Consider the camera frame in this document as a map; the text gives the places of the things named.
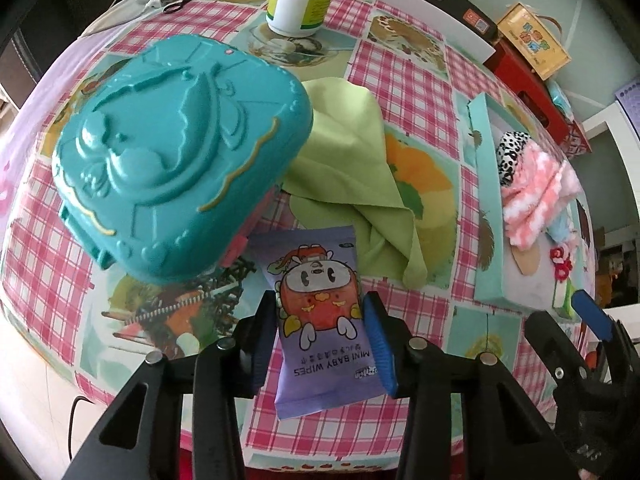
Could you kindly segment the purple baby wipes pack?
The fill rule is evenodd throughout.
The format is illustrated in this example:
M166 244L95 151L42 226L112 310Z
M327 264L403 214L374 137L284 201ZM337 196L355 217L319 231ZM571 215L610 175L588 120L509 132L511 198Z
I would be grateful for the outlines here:
M380 396L383 386L360 307L350 226L254 235L250 256L276 293L282 365L280 419Z

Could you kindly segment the black hair clip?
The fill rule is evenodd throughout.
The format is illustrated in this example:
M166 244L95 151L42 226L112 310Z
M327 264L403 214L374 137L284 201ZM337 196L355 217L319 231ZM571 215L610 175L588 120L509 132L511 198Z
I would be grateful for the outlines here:
M193 0L176 0L171 3L166 4L163 7L163 14L173 14L180 11L184 6L190 3Z

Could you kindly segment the black white spotted scrunchie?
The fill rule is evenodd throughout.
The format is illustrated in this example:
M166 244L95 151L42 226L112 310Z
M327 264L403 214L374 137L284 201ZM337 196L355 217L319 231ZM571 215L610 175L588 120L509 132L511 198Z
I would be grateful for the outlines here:
M530 135L524 131L507 131L496 148L496 159L500 185L506 188L513 182L518 158L530 140Z

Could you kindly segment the pink white zigzag towel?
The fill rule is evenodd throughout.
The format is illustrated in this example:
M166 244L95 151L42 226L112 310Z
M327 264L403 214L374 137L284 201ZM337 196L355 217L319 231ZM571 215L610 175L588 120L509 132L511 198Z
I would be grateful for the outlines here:
M518 158L512 184L501 186L502 218L510 244L522 249L532 246L580 192L572 165L530 139Z

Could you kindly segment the patterned tablecloth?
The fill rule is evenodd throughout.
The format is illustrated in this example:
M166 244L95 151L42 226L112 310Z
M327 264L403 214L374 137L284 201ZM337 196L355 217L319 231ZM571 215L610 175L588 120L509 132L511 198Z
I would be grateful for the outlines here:
M330 165L328 184L298 162L258 223L262 232L352 226L362 286L390 312L450 352L495 351L538 408L553 380L524 337L526 304L481 304L475 292L497 274L518 293L511 248L501 239L476 158L469 104L503 106L547 152L550 134L515 94L440 28L393 0L332 0L326 24L295 40L266 23L266 0L195 0L166 14L140 6L132 20L96 26L47 72L1 144L1 312L37 350L55 379L106 402L138 365L142 347L117 342L105 308L133 309L157 295L119 268L100 271L64 228L51 152L70 114L100 79L153 42L200 34L276 63L301 80L344 78L367 88L385 122L380 136L355 136ZM361 170L364 144L376 162Z

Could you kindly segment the teal rimmed white tray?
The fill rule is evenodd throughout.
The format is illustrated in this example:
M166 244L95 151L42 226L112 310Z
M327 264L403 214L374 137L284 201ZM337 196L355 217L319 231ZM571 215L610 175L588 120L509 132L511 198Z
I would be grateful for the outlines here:
M480 200L474 297L574 321L574 291L594 289L586 196L565 155L492 96L468 105Z

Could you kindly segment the purple perforated basket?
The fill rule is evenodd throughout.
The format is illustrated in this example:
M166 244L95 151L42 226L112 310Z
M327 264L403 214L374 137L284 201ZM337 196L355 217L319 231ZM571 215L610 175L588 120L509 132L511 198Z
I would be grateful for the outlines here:
M634 128L636 136L640 136L640 77L624 84L614 92L614 96Z

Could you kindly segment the blue face mask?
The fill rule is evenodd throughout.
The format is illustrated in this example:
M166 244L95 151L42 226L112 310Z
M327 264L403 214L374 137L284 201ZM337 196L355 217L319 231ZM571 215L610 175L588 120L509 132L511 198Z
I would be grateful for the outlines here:
M570 245L574 242L575 228L570 207L565 207L546 227L546 233L557 245Z

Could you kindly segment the teal plastic toy case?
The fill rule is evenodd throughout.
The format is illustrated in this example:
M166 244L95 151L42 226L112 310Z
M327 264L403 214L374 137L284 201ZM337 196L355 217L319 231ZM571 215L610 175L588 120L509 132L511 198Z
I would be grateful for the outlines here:
M107 78L52 154L67 229L102 269L170 284L219 266L314 121L288 70L198 35Z

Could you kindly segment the red gift box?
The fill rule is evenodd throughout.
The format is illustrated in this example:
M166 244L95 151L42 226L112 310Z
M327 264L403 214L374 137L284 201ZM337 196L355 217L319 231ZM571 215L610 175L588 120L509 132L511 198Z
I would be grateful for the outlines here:
M547 87L508 40L495 44L495 53L485 66L500 79L538 119L553 141L561 145L570 128L552 103Z

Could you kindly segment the blue wet wipes pack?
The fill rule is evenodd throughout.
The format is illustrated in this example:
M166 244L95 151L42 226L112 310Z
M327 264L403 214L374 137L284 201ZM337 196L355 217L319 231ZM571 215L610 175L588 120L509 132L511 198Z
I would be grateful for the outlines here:
M553 105L560 112L565 121L569 124L571 122L574 122L575 115L572 106L570 105L570 100L568 99L560 85L554 79L548 79L544 82L544 84L546 85Z

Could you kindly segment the white shelf frame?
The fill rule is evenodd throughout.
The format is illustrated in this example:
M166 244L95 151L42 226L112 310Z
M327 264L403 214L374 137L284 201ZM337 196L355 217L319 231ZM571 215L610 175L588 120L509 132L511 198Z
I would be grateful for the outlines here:
M606 235L639 235L639 137L619 102L584 122L591 151L572 161L593 227Z

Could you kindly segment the green microfiber cloth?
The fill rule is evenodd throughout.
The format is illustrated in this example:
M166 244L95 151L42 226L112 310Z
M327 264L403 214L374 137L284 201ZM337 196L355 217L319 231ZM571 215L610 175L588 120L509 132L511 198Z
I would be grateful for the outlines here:
M337 77L303 86L314 125L283 182L292 214L305 229L351 226L361 275L391 278L408 289L425 286L416 217L387 165L385 122L375 96Z

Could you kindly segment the green tissue pack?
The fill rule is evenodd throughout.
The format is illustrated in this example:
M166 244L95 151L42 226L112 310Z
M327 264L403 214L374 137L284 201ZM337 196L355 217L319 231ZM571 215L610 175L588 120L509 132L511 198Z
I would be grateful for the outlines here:
M572 306L572 297L576 287L572 280L556 281L553 289L552 311L559 317L575 321L577 314Z

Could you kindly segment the red patterned box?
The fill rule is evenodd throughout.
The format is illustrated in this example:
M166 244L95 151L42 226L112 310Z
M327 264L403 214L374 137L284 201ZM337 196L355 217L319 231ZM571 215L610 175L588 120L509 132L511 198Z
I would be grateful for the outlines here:
M560 148L567 159L592 152L591 145L582 124L574 119L567 125L567 134L560 144Z

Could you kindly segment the yellow handled gift box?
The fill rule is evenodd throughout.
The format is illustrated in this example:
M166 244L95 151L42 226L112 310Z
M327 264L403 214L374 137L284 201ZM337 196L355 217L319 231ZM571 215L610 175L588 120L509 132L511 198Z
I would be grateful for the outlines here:
M562 45L560 23L551 16L536 14L521 2L510 6L497 27L542 80L548 80L572 60Z

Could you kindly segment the beige egg sponge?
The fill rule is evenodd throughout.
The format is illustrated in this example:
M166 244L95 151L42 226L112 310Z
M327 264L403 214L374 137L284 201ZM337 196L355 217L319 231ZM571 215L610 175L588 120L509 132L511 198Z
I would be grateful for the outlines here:
M532 276L537 273L541 259L538 242L526 249L512 246L511 254L522 275Z

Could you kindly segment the black rectangular box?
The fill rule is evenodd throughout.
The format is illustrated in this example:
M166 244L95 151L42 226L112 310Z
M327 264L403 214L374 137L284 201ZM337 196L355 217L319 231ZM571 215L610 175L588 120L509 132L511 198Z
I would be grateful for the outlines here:
M494 44L498 39L497 24L470 0L424 0L444 11L472 30L476 36Z

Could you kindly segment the white board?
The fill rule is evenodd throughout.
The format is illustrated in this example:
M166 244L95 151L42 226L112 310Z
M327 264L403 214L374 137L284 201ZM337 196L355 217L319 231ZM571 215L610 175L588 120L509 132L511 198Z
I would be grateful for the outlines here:
M412 15L426 26L441 32L447 40L452 40L475 61L484 64L495 53L495 48L486 40L475 35L445 11L425 0L382 0L396 6L402 12Z

